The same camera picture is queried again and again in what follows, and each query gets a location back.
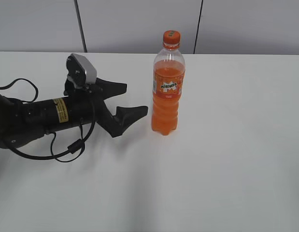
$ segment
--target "white table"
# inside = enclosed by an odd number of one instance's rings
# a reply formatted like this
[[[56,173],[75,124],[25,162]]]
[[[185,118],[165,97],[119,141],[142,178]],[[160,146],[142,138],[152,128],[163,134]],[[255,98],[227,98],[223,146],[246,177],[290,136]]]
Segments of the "white table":
[[[63,96],[69,53],[0,52],[0,86]],[[149,115],[112,139],[98,125],[75,162],[0,149],[0,232],[299,232],[299,56],[185,55],[178,129],[151,130],[155,55],[86,54],[128,84],[115,107]],[[32,99],[19,82],[8,97]],[[58,133],[57,152],[79,138]],[[21,150],[49,155],[52,136]]]

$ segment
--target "orange bottle cap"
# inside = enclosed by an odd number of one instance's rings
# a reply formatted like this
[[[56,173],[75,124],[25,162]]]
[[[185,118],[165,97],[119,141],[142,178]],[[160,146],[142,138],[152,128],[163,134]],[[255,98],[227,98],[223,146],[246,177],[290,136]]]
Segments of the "orange bottle cap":
[[[180,32],[168,30],[163,34],[163,46],[166,49],[174,50],[180,46]]]

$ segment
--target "mirinda logo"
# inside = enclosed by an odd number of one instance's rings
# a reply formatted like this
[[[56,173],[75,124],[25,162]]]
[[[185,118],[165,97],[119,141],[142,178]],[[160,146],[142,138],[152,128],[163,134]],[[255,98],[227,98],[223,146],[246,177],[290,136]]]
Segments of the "mirinda logo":
[[[175,92],[177,90],[177,83],[173,81],[171,81],[170,83],[163,82],[160,88],[163,89],[164,93]]]

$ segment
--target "bottle neck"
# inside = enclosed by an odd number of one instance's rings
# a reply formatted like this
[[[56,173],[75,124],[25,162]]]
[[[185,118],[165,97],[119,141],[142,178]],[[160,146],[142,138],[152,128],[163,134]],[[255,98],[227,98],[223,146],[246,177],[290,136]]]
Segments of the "bottle neck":
[[[180,43],[176,43],[176,44],[168,44],[168,43],[165,43],[163,42],[163,47],[167,50],[170,50],[170,51],[174,51],[174,50],[177,50],[179,47],[180,47]]]

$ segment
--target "mirinda bottle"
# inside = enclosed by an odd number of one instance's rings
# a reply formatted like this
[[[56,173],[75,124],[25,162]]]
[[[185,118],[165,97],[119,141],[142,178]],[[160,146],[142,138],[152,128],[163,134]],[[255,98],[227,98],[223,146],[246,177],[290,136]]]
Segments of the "mirinda bottle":
[[[168,135],[177,127],[177,111],[185,75],[185,60],[178,50],[180,38],[178,31],[166,31],[163,35],[163,49],[154,61],[151,126],[163,135]]]

